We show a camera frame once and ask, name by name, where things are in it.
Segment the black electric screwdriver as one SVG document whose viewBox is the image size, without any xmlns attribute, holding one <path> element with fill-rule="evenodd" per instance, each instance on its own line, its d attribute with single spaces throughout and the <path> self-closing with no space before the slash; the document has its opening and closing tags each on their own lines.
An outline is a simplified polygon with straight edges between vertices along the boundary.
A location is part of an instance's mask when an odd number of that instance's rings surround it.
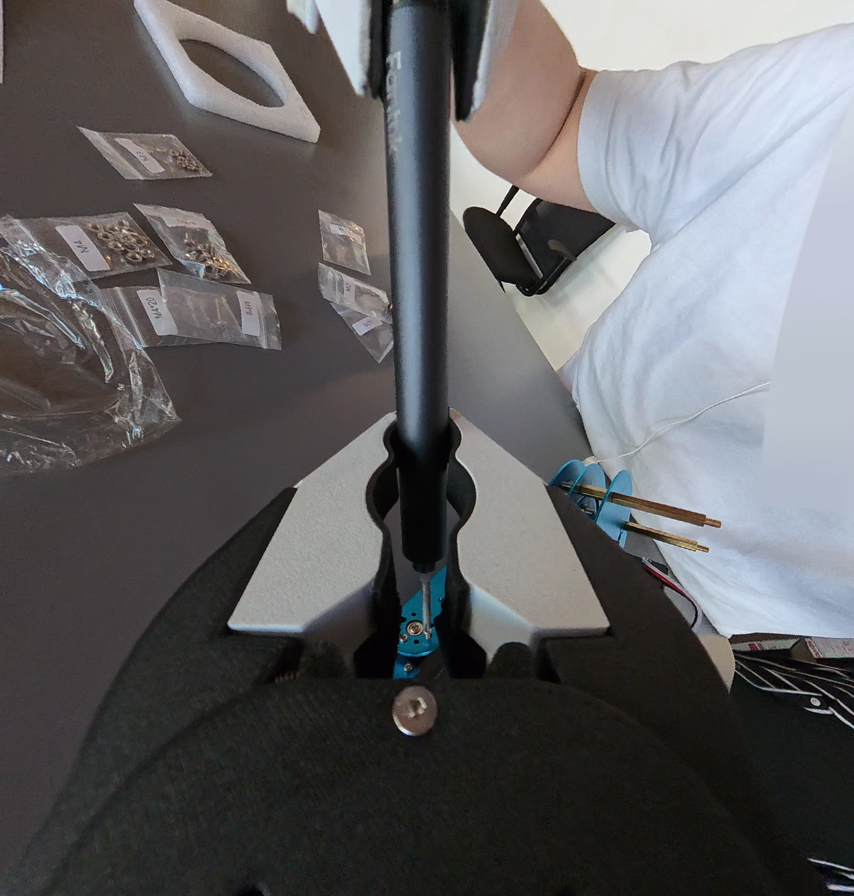
<svg viewBox="0 0 854 896">
<path fill-rule="evenodd" d="M 402 550 L 421 578 L 432 633 L 431 577 L 446 539 L 448 180 L 451 89 L 448 2 L 391 2 L 387 17 L 387 145 Z"/>
</svg>

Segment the white foam block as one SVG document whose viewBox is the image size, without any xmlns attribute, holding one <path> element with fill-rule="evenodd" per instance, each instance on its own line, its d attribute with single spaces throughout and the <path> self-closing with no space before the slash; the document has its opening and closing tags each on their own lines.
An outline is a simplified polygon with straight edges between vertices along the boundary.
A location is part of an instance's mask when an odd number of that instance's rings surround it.
<svg viewBox="0 0 854 896">
<path fill-rule="evenodd" d="M 171 2 L 136 1 L 134 7 L 192 106 L 294 139 L 319 140 L 318 122 L 270 45 Z M 227 88 L 190 59 L 183 40 L 208 44 L 243 63 L 275 91 L 281 105 L 262 106 Z"/>
</svg>

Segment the clear bag of large nuts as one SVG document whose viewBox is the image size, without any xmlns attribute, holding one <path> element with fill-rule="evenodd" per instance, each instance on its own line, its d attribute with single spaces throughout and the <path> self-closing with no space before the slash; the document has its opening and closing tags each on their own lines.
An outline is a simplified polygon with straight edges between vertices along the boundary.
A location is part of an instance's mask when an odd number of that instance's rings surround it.
<svg viewBox="0 0 854 896">
<path fill-rule="evenodd" d="M 128 212 L 17 218 L 27 239 L 72 263 L 92 280 L 169 267 L 167 256 Z"/>
</svg>

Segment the black office chair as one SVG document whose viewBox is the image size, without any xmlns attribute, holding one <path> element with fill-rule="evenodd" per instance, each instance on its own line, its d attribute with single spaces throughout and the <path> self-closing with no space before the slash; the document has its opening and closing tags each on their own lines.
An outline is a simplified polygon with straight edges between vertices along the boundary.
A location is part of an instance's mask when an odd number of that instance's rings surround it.
<svg viewBox="0 0 854 896">
<path fill-rule="evenodd" d="M 547 292 L 580 254 L 614 227 L 593 212 L 536 199 L 516 227 L 502 214 L 518 193 L 505 195 L 499 209 L 469 207 L 463 213 L 467 236 L 501 286 L 511 285 L 526 296 Z"/>
</svg>

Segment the large clear plastic wrap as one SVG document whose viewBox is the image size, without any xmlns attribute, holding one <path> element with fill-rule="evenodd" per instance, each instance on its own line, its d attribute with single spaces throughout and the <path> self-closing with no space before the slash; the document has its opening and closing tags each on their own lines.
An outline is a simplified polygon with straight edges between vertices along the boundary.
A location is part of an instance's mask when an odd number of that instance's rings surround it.
<svg viewBox="0 0 854 896">
<path fill-rule="evenodd" d="M 75 469 L 180 423 L 102 295 L 77 263 L 0 218 L 0 478 Z"/>
</svg>

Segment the clear bag of thin screws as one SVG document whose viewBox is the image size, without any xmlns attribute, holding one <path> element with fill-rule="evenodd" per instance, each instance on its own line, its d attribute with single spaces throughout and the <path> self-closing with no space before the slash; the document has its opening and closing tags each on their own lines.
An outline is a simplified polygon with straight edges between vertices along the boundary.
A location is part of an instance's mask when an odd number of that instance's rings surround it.
<svg viewBox="0 0 854 896">
<path fill-rule="evenodd" d="M 160 298 L 151 312 L 158 335 L 280 350 L 273 298 L 250 288 L 157 271 Z"/>
</svg>

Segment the small clear zip bag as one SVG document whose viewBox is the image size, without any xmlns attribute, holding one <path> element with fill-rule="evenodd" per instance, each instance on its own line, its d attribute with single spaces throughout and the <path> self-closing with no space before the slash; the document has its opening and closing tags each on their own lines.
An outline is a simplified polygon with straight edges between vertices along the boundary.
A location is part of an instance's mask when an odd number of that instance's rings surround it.
<svg viewBox="0 0 854 896">
<path fill-rule="evenodd" d="M 389 319 L 391 303 L 380 288 L 357 280 L 325 263 L 319 263 L 318 282 L 321 296 L 325 300 L 364 315 Z"/>
<path fill-rule="evenodd" d="M 322 256 L 326 263 L 371 274 L 364 230 L 353 221 L 319 210 Z"/>
</svg>

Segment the person in white shirt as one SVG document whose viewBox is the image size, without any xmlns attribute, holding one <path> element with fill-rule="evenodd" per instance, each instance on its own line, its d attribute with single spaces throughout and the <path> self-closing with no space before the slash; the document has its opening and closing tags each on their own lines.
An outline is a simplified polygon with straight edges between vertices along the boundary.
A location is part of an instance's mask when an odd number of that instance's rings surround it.
<svg viewBox="0 0 854 896">
<path fill-rule="evenodd" d="M 752 495 L 805 218 L 854 88 L 854 23 L 713 63 L 602 71 L 579 127 L 592 206 L 650 253 L 562 374 L 609 476 L 722 521 L 663 544 L 724 635 L 854 637 L 854 517 Z"/>
</svg>

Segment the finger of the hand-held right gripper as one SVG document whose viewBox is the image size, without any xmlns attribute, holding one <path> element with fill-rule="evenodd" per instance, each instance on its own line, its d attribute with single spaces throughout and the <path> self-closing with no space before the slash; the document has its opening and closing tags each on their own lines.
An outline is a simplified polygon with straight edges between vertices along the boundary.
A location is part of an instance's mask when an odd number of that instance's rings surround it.
<svg viewBox="0 0 854 896">
<path fill-rule="evenodd" d="M 356 94 L 384 95 L 386 1 L 287 1 L 287 11 L 311 34 L 324 25 Z"/>
<path fill-rule="evenodd" d="M 456 121 L 482 106 L 508 45 L 518 1 L 451 1 L 452 61 Z"/>
</svg>

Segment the blue toy robot arm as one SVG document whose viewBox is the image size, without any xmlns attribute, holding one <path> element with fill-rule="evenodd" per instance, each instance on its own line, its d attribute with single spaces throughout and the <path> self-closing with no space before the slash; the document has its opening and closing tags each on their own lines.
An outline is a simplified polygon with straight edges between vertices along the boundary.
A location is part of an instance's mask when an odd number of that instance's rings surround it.
<svg viewBox="0 0 854 896">
<path fill-rule="evenodd" d="M 608 479 L 597 463 L 572 460 L 565 463 L 549 481 L 549 486 L 561 491 L 608 537 L 624 548 L 629 533 L 636 533 L 669 546 L 690 552 L 708 553 L 709 548 L 688 536 L 665 532 L 633 520 L 635 511 L 652 514 L 667 520 L 679 521 L 694 527 L 720 529 L 722 523 L 699 511 L 690 511 L 654 502 L 633 494 L 633 479 L 627 470 Z M 434 632 L 424 630 L 424 590 L 419 589 L 402 604 L 399 626 L 399 648 L 393 678 L 412 681 L 426 659 L 439 648 Z"/>
</svg>

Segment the clear bag of long screws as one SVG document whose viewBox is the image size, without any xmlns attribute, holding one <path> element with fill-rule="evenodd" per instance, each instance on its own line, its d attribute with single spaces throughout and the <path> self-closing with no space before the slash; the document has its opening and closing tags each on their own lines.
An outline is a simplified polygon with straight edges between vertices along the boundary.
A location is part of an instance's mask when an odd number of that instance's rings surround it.
<svg viewBox="0 0 854 896">
<path fill-rule="evenodd" d="M 109 287 L 100 299 L 144 349 L 197 344 L 177 333 L 177 323 L 157 287 Z"/>
</svg>

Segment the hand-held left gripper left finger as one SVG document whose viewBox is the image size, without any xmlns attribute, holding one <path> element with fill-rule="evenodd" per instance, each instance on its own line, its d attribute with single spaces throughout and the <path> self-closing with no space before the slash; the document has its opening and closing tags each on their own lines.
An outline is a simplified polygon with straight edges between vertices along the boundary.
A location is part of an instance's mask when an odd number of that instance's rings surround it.
<svg viewBox="0 0 854 896">
<path fill-rule="evenodd" d="M 238 633 L 330 642 L 350 656 L 399 634 L 386 516 L 399 500 L 388 413 L 295 487 L 228 620 Z"/>
</svg>

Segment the clear bag of small nuts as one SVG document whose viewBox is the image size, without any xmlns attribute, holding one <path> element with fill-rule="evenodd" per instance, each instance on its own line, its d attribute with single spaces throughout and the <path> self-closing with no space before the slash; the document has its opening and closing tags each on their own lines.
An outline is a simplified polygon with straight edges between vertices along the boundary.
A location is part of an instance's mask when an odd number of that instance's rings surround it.
<svg viewBox="0 0 854 896">
<path fill-rule="evenodd" d="M 212 172 L 173 134 L 78 130 L 127 180 L 209 177 Z"/>
</svg>

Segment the red and white box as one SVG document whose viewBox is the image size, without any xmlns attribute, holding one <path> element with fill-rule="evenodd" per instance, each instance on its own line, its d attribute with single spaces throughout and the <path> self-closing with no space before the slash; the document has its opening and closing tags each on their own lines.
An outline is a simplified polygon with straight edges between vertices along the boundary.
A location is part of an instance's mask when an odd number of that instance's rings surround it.
<svg viewBox="0 0 854 896">
<path fill-rule="evenodd" d="M 734 652 L 786 652 L 806 661 L 854 661 L 854 638 L 754 633 L 730 639 Z"/>
</svg>

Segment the clear bag of short screws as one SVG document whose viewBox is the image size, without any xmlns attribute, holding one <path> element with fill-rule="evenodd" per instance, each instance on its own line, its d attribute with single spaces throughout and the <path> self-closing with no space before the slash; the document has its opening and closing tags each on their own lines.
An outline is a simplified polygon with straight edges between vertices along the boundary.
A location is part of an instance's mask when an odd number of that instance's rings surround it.
<svg viewBox="0 0 854 896">
<path fill-rule="evenodd" d="M 169 253 L 192 276 L 249 286 L 251 281 L 228 251 L 215 226 L 199 212 L 137 203 Z"/>
</svg>

